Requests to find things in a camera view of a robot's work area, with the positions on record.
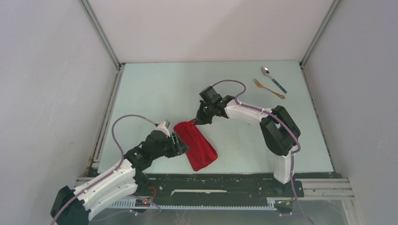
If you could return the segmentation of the red cloth napkin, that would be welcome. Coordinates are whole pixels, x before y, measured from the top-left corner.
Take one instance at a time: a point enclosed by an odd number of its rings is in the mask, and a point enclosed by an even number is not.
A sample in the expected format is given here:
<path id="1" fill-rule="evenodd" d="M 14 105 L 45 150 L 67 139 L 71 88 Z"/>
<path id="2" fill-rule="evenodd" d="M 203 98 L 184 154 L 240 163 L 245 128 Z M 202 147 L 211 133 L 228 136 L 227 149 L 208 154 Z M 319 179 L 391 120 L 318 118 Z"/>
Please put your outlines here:
<path id="1" fill-rule="evenodd" d="M 180 122 L 174 126 L 174 131 L 189 147 L 186 155 L 192 169 L 197 172 L 212 164 L 218 158 L 218 154 L 193 122 L 194 119 Z"/>

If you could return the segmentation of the silver spoon blue handle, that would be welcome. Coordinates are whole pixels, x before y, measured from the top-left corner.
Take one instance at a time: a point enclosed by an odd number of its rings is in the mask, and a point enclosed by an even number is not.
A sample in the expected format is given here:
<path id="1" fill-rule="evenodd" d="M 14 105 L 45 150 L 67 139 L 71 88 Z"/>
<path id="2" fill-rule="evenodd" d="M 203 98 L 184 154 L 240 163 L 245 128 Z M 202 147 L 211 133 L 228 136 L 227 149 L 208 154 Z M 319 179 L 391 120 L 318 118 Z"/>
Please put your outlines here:
<path id="1" fill-rule="evenodd" d="M 271 74 L 270 74 L 268 68 L 262 67 L 262 68 L 261 68 L 261 71 L 262 71 L 262 73 L 265 75 L 265 77 L 269 78 L 269 79 L 270 79 L 270 80 L 271 80 L 283 93 L 287 94 L 286 89 L 285 89 L 278 81 L 276 81 L 276 79 L 274 79 L 274 78 L 271 76 Z"/>

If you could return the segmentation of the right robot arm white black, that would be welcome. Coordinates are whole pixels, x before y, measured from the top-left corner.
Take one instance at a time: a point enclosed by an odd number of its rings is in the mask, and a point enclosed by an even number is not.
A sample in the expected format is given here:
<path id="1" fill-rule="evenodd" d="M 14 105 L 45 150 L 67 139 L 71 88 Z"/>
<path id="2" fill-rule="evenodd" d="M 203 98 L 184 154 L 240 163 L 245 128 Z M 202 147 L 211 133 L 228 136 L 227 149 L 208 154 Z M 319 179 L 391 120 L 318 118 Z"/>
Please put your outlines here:
<path id="1" fill-rule="evenodd" d="M 212 86 L 200 92 L 200 105 L 194 125 L 211 124 L 213 117 L 237 119 L 260 126 L 267 148 L 274 154 L 273 190 L 279 196 L 287 195 L 294 175 L 295 153 L 301 150 L 298 141 L 301 131 L 283 106 L 260 108 L 238 100 L 234 96 L 222 97 Z"/>

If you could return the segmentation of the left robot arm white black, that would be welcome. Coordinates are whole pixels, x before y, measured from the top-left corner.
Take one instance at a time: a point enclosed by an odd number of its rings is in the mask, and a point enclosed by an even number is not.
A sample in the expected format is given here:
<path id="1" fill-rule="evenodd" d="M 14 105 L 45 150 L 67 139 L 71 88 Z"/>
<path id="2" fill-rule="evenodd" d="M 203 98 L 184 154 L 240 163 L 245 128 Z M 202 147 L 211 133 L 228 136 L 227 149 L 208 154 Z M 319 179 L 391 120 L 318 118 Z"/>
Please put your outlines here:
<path id="1" fill-rule="evenodd" d="M 188 150 L 177 133 L 152 131 L 106 172 L 75 188 L 61 188 L 50 211 L 52 224 L 87 225 L 115 201 L 133 193 L 145 194 L 149 178 L 143 171 L 160 157 L 173 158 Z"/>

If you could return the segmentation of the gold fork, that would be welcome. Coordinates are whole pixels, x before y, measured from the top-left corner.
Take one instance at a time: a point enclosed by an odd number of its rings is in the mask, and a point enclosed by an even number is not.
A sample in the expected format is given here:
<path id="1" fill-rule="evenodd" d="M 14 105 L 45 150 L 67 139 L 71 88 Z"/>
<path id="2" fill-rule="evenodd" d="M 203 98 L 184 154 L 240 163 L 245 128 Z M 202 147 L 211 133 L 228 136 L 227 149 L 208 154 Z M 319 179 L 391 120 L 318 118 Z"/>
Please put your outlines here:
<path id="1" fill-rule="evenodd" d="M 273 90 L 271 90 L 271 89 L 265 87 L 265 86 L 264 86 L 263 84 L 261 84 L 257 79 L 254 79 L 253 82 L 255 83 L 255 85 L 256 85 L 258 88 L 268 90 L 268 91 L 270 91 L 271 93 L 273 93 L 274 95 L 278 96 L 280 99 L 285 99 L 285 96 L 284 96 L 284 95 L 279 94 L 279 93 L 277 93 L 277 92 L 275 92 L 275 91 L 273 91 Z"/>

